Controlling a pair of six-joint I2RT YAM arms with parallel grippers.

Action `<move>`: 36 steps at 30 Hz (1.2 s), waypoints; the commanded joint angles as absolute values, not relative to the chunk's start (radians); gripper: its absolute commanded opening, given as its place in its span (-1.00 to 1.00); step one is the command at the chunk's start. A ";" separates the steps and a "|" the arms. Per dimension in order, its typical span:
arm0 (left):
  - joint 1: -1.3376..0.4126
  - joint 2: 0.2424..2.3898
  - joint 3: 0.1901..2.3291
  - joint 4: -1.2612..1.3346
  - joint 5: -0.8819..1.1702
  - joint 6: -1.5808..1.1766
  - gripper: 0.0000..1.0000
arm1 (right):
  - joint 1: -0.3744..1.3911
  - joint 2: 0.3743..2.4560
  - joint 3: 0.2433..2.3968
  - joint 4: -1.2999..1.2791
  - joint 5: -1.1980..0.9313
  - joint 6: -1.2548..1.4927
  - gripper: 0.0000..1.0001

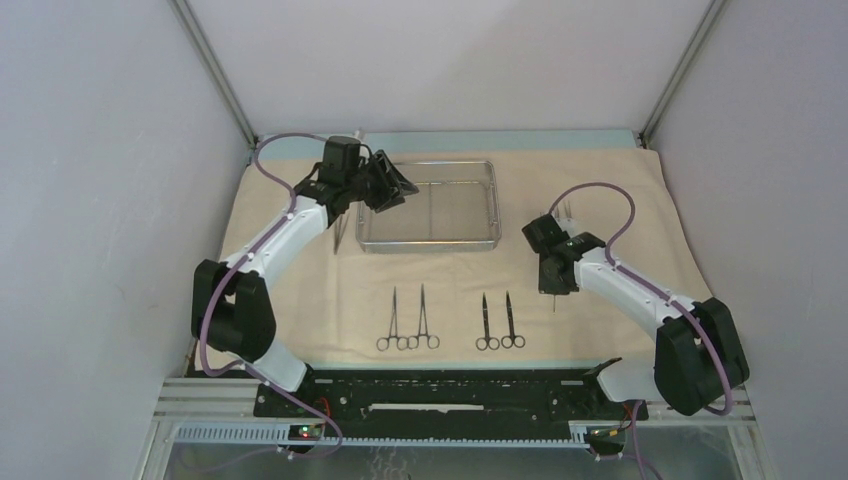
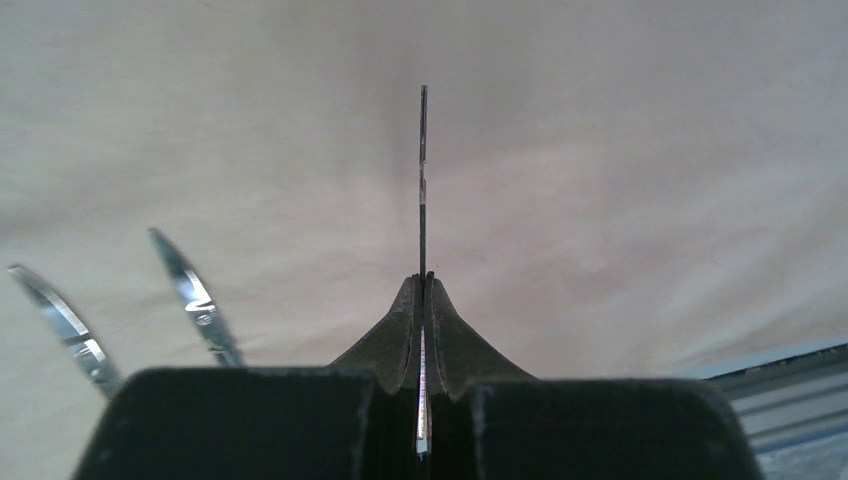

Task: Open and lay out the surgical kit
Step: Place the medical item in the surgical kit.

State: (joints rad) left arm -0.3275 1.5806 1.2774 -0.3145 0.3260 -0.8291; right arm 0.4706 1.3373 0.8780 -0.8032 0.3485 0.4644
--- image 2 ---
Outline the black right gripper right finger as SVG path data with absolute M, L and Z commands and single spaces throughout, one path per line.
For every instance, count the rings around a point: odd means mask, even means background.
M 682 378 L 541 380 L 423 290 L 436 479 L 759 479 L 729 402 Z

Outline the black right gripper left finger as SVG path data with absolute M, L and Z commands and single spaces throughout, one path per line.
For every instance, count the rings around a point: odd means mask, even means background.
M 421 281 L 324 367 L 159 367 L 108 403 L 77 479 L 412 479 Z

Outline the metal surgical scissors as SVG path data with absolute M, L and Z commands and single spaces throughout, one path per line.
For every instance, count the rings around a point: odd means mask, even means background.
M 183 311 L 196 328 L 207 350 L 220 366 L 243 367 L 243 355 L 222 311 L 194 266 L 161 230 L 151 227 L 148 234 Z

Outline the beige cloth wrap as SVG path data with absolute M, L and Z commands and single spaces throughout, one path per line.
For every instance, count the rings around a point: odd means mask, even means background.
M 10 266 L 122 386 L 231 368 L 155 227 L 243 367 L 327 366 L 419 277 L 423 84 L 427 276 L 531 376 L 847 344 L 843 1 L 5 1 L 2 477 L 74 479 L 118 394 Z

